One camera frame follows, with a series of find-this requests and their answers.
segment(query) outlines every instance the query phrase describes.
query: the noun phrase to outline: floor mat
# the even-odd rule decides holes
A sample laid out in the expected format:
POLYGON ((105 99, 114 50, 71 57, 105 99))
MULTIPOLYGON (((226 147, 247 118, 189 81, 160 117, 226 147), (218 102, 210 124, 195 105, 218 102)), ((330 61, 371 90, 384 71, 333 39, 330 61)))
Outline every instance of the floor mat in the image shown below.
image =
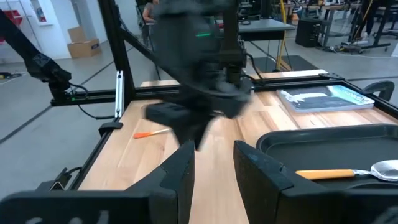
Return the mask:
MULTIPOLYGON (((276 63, 272 58, 259 57, 254 59, 256 67, 261 72, 272 72, 276 68, 276 63)), ((286 71, 305 71, 319 69, 304 58, 298 55, 282 56, 280 70, 286 71)))

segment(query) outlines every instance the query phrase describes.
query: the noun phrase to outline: workbench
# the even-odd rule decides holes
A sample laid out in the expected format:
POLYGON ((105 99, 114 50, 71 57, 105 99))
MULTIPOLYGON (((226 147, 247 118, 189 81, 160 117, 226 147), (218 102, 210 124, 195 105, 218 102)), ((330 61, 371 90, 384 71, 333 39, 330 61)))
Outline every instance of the workbench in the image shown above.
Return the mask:
MULTIPOLYGON (((326 71, 261 75, 279 78, 317 76, 320 73, 326 71)), ((174 84, 177 84, 175 80, 164 80, 144 82, 142 86, 174 84)), ((134 133, 166 128, 143 118, 145 105, 155 102, 131 102, 120 120, 124 126, 111 133, 78 190, 124 190, 149 174, 178 148, 172 133, 132 138, 134 133)), ((271 131, 377 123, 397 124, 398 120, 377 108, 298 114, 289 111, 274 91, 256 93, 236 119, 216 118, 210 124, 200 150, 195 153, 190 223, 248 223, 234 172, 235 140, 243 140, 255 147, 259 137, 271 131)))
POLYGON ((239 35, 244 41, 282 40, 285 31, 293 29, 294 26, 284 24, 275 19, 253 20, 248 25, 239 23, 239 35))
MULTIPOLYGON (((350 4, 350 9, 357 9, 359 10, 362 4, 350 4)), ((338 32, 332 32, 331 31, 331 26, 333 24, 333 18, 335 15, 336 10, 342 10, 346 7, 345 4, 334 4, 330 6, 317 6, 317 5, 307 5, 307 4, 301 4, 301 6, 304 9, 307 9, 306 14, 308 12, 308 9, 324 9, 326 10, 325 17, 323 19, 322 23, 322 35, 323 35, 323 42, 322 42, 322 47, 328 47, 328 40, 330 37, 347 37, 350 34, 345 34, 345 33, 338 33, 338 32)))

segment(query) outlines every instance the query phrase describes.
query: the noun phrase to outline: spoon with orange handle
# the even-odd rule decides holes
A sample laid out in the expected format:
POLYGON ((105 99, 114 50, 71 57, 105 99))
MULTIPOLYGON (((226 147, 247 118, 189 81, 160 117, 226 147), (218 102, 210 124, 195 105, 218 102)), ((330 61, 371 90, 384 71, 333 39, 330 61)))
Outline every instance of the spoon with orange handle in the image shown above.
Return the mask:
POLYGON ((398 160, 377 162, 373 164, 370 171, 353 169, 300 170, 296 171, 296 174, 308 180, 354 177, 357 175, 372 175, 381 180, 395 182, 398 181, 398 160))

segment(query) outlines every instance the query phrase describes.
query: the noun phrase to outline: wooden tabletop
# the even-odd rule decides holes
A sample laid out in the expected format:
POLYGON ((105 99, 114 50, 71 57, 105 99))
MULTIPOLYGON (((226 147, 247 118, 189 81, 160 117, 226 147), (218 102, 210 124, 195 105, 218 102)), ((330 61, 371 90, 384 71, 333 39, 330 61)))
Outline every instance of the wooden tabletop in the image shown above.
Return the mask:
MULTIPOLYGON (((265 73, 263 77, 317 75, 323 70, 265 73)), ((175 81, 161 81, 172 85, 175 81)), ((113 131, 93 164, 80 190, 124 190, 142 179, 177 148, 172 133, 133 139, 139 132, 157 131, 164 126, 144 120, 143 107, 150 101, 133 101, 128 106, 120 130, 113 131)), ((238 118, 215 119, 195 154, 195 186, 190 223, 247 224, 248 219, 236 183, 233 143, 243 140, 255 146, 260 136, 270 131, 333 126, 389 123, 397 120, 373 108, 298 114, 289 111, 275 92, 260 92, 238 118)))

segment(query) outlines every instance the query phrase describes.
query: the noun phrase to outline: yellow pole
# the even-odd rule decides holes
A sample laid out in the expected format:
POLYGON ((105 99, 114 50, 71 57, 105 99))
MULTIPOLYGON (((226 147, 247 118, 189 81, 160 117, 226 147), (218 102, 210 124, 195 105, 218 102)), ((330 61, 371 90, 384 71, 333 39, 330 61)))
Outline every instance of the yellow pole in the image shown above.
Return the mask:
MULTIPOLYGON (((282 13, 282 21, 284 24, 286 24, 286 12, 285 12, 285 4, 283 0, 279 0, 279 4, 280 4, 280 12, 282 13)), ((282 44, 279 47, 279 55, 277 58, 277 63, 276 63, 276 69, 280 70, 280 63, 282 61, 282 51, 284 48, 284 44, 285 44, 285 35, 286 32, 284 32, 284 38, 282 39, 282 44)))

